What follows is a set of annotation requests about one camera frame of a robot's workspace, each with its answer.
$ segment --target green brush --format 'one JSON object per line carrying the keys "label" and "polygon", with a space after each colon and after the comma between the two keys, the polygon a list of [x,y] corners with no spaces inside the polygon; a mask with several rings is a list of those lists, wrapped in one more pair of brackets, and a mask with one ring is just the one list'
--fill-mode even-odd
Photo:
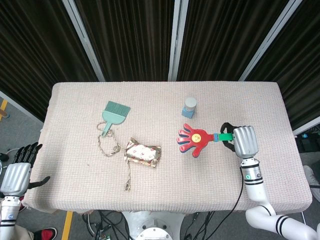
{"label": "green brush", "polygon": [[104,137],[109,131],[112,124],[122,124],[130,111],[130,107],[108,101],[103,113],[102,118],[106,121],[103,129],[102,136]]}

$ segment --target red toy hand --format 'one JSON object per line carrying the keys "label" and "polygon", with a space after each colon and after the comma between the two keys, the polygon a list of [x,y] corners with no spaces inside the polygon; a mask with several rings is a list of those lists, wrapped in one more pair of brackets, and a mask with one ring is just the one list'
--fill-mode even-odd
{"label": "red toy hand", "polygon": [[192,129],[188,124],[183,125],[184,130],[179,130],[178,134],[180,137],[176,139],[178,144],[183,144],[180,146],[180,151],[182,153],[188,151],[190,148],[195,147],[192,153],[194,158],[197,158],[201,150],[208,145],[208,142],[214,140],[213,134],[207,134],[203,129]]}

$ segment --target crumpled wrapper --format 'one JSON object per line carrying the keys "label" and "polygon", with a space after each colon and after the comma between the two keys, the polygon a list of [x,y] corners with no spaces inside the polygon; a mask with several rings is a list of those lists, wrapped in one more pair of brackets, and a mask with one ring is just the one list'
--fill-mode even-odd
{"label": "crumpled wrapper", "polygon": [[124,160],[155,168],[160,156],[161,146],[145,146],[131,137],[125,148]]}

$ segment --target table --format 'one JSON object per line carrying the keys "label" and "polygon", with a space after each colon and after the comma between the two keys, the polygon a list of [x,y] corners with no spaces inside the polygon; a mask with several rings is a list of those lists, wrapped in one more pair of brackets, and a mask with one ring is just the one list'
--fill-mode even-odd
{"label": "table", "polygon": [[[197,100],[192,119],[181,115],[188,96]],[[124,123],[111,127],[122,146],[133,137],[162,147],[156,168],[131,163],[130,191],[124,191],[123,153],[105,157],[98,147],[96,125],[108,101],[131,107]],[[274,209],[286,214],[308,208],[312,195],[278,85],[233,81],[56,84],[31,174],[31,182],[51,179],[28,190],[24,204],[45,212],[231,210],[241,189],[241,160],[221,142],[210,142],[193,158],[176,141],[184,123],[213,134],[224,122],[254,127],[256,158]],[[111,151],[114,142],[104,138],[102,146]],[[253,206],[244,190],[236,210]]]}

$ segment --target brush bristles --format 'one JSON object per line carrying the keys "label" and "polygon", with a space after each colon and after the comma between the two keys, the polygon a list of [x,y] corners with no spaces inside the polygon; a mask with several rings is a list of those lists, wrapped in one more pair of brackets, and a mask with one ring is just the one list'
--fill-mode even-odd
{"label": "brush bristles", "polygon": [[130,107],[121,105],[113,101],[108,101],[105,110],[107,112],[126,117],[130,111]]}

